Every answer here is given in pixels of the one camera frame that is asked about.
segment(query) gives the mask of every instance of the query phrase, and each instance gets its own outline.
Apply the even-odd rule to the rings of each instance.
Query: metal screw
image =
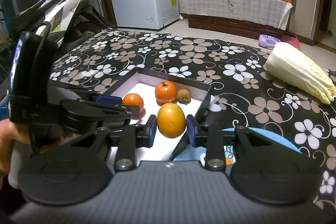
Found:
[[[212,168],[219,168],[224,165],[224,161],[220,159],[211,159],[208,160],[208,165],[211,166]]]
[[[120,168],[128,168],[133,164],[133,161],[129,159],[121,159],[117,161],[117,166]]]

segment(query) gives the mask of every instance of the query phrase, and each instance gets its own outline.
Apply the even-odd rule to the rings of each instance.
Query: tile floor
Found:
[[[258,40],[240,37],[237,35],[226,34],[221,32],[213,32],[208,30],[193,29],[188,27],[188,20],[180,20],[174,24],[168,26],[167,28],[159,31],[158,33],[172,33],[173,35],[178,35],[181,37],[195,37],[203,39],[220,39],[227,42],[233,42],[243,45],[250,45],[253,47],[258,47]],[[301,51],[310,57],[322,68],[328,68],[331,70],[336,70],[336,54],[329,52],[323,48],[317,46],[309,46],[301,43]]]

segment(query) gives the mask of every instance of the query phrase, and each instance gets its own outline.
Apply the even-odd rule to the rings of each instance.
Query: gray ridged surface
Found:
[[[24,206],[12,216],[18,224],[323,224],[328,217],[315,205],[276,208],[238,194],[222,173],[199,162],[143,161],[118,173],[97,197],[80,205]]]

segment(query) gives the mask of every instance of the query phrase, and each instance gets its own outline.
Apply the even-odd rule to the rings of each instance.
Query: tangerine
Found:
[[[175,85],[169,81],[159,83],[155,88],[155,97],[163,104],[175,101],[177,97]]]
[[[143,99],[136,93],[129,93],[125,95],[123,105],[138,106],[141,112],[143,110]]]
[[[176,138],[185,130],[185,116],[182,109],[172,103],[164,104],[157,114],[157,127],[167,138]]]

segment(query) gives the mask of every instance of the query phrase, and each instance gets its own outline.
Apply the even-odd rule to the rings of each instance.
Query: table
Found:
[[[145,67],[212,85],[202,123],[263,128],[282,135],[324,172],[314,203],[336,212],[336,102],[322,104],[265,70],[269,50],[218,39],[107,29],[55,62],[51,79],[107,91]],[[325,70],[336,83],[336,72]],[[232,162],[231,147],[226,148]]]

